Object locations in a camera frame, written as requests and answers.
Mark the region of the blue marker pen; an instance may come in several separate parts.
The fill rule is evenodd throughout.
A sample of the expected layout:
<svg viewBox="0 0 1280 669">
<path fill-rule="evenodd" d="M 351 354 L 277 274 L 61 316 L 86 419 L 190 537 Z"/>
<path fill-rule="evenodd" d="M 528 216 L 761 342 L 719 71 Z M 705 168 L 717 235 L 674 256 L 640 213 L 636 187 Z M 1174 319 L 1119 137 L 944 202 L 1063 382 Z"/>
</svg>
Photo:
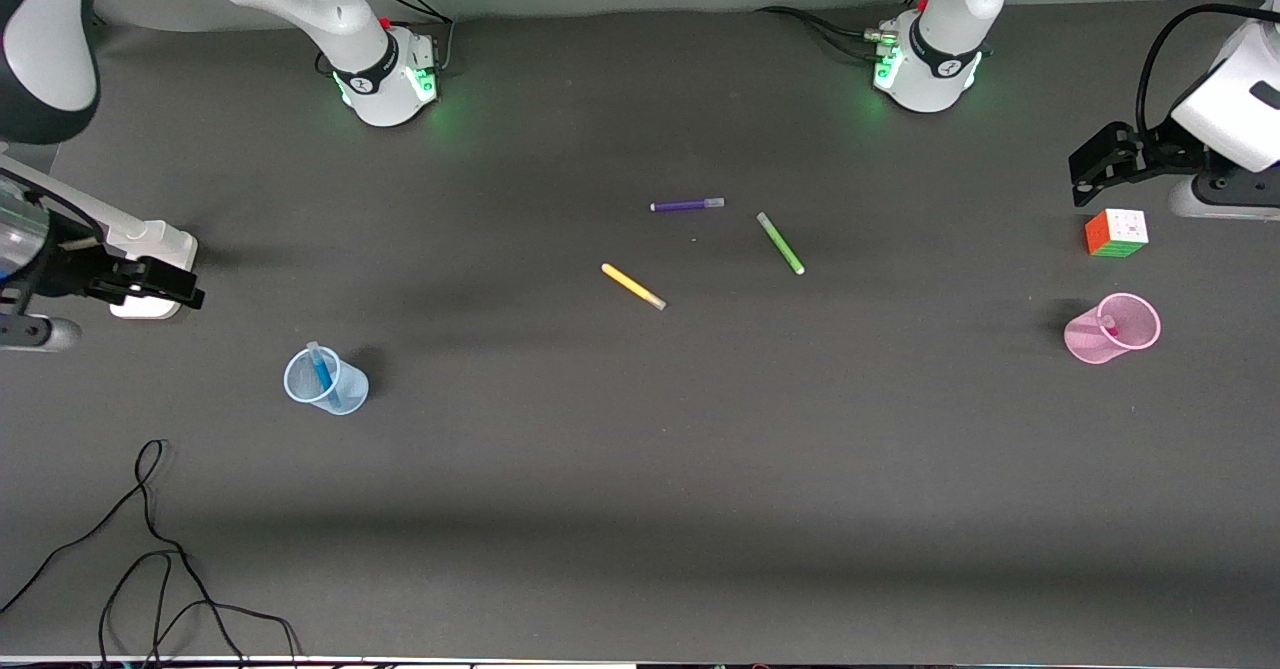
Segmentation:
<svg viewBox="0 0 1280 669">
<path fill-rule="evenodd" d="M 334 379 L 332 379 L 330 370 L 328 368 L 325 353 L 319 345 L 319 342 L 307 342 L 306 350 L 308 359 L 311 359 L 314 372 L 316 374 L 317 382 L 320 382 L 321 397 L 328 400 L 330 413 L 337 414 L 340 409 L 340 400 L 335 394 L 335 382 Z"/>
</svg>

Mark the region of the white desk lamp stand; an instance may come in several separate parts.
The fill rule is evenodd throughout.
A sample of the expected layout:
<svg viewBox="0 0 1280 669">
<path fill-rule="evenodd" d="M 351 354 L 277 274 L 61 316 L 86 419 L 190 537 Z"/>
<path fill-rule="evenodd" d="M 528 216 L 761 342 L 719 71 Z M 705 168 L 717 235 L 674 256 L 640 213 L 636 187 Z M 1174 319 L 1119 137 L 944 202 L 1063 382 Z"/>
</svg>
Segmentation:
<svg viewBox="0 0 1280 669">
<path fill-rule="evenodd" d="M 157 262 L 173 265 L 183 271 L 195 267 L 198 240 L 173 224 L 143 221 L 105 201 L 92 198 L 86 192 L 76 191 L 68 183 L 55 180 L 47 173 L 9 157 L 8 153 L 0 153 L 0 173 L 12 180 L 23 180 L 28 185 L 35 185 L 35 189 L 44 191 L 60 212 L 68 214 L 92 232 L 97 230 L 110 253 L 128 258 L 151 256 Z"/>
</svg>

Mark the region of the colourful puzzle cube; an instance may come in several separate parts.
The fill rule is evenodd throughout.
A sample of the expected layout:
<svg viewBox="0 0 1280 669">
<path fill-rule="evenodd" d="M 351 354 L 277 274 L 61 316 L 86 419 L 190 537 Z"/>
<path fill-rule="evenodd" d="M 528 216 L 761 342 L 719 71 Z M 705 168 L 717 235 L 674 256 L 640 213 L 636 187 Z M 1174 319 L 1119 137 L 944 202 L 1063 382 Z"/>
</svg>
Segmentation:
<svg viewBox="0 0 1280 669">
<path fill-rule="evenodd" d="M 1124 258 L 1149 244 L 1146 214 L 1134 209 L 1105 209 L 1084 224 L 1087 255 Z"/>
</svg>

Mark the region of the pink plastic cup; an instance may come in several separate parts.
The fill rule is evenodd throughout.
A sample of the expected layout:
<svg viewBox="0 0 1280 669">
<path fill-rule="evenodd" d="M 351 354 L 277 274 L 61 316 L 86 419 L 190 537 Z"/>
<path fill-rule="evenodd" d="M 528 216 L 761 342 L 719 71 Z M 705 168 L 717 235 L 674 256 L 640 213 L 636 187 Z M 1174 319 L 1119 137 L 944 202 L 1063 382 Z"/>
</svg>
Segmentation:
<svg viewBox="0 0 1280 669">
<path fill-rule="evenodd" d="M 1100 315 L 1116 319 L 1120 335 L 1108 336 L 1098 326 Z M 1155 306 L 1134 294 L 1111 294 L 1098 304 L 1071 319 L 1064 330 L 1066 349 L 1085 365 L 1105 365 L 1117 356 L 1146 350 L 1158 342 L 1162 321 Z"/>
</svg>

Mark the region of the light blue plastic cup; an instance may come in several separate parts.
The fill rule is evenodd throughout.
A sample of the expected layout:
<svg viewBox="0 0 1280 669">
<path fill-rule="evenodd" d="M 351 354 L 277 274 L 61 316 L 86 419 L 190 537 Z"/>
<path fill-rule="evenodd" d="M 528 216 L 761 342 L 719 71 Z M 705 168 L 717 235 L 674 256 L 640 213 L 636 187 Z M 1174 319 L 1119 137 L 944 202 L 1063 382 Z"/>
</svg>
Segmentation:
<svg viewBox="0 0 1280 669">
<path fill-rule="evenodd" d="M 358 411 L 369 397 L 370 385 L 366 374 L 361 368 L 355 367 L 355 365 L 349 365 L 346 359 L 342 359 L 330 347 L 320 347 L 325 353 L 328 368 L 335 382 L 335 394 L 340 400 L 340 409 L 335 417 L 343 417 L 343 414 Z M 306 349 L 292 356 L 292 359 L 285 365 L 282 382 L 285 395 L 289 399 L 296 400 L 296 403 L 315 405 L 315 408 L 330 413 L 328 400 L 321 397 L 320 382 L 317 382 Z"/>
</svg>

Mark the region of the green marker pen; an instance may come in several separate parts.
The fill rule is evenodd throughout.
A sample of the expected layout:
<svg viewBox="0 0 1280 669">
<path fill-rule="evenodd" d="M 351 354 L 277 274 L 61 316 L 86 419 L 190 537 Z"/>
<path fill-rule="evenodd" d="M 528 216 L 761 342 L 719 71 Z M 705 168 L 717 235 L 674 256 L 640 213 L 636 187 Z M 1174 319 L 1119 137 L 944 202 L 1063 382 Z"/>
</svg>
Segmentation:
<svg viewBox="0 0 1280 669">
<path fill-rule="evenodd" d="M 785 258 L 785 262 L 788 264 L 788 269 L 791 269 L 791 272 L 795 272 L 796 276 L 803 276 L 803 274 L 806 272 L 805 265 L 801 262 L 801 258 L 799 258 L 799 255 L 795 253 L 795 249 L 791 248 L 788 240 L 785 239 L 785 235 L 782 235 L 780 228 L 776 226 L 776 224 L 772 221 L 771 217 L 768 217 L 768 214 L 764 212 L 756 214 L 756 223 L 760 224 L 763 230 L 769 237 L 769 240 L 773 242 L 774 248 L 778 251 L 782 258 Z"/>
</svg>

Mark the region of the yellow marker pen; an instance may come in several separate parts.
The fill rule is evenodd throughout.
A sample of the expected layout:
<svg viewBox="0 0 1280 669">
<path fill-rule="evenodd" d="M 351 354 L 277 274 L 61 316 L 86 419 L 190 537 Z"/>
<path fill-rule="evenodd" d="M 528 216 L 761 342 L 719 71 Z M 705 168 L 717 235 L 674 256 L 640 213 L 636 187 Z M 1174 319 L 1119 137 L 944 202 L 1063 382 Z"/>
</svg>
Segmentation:
<svg viewBox="0 0 1280 669">
<path fill-rule="evenodd" d="M 659 310 L 659 312 L 663 312 L 663 310 L 667 308 L 667 301 L 662 299 L 660 295 L 654 294 L 653 290 L 646 289 L 646 287 L 634 280 L 634 278 L 630 278 L 628 274 L 622 272 L 621 269 L 614 267 L 614 265 L 602 264 L 600 269 L 602 272 L 604 272 L 607 278 L 611 278 L 611 280 L 616 281 L 617 285 L 623 287 L 623 289 L 630 290 L 631 294 L 640 297 L 641 301 L 654 306 L 654 308 Z"/>
</svg>

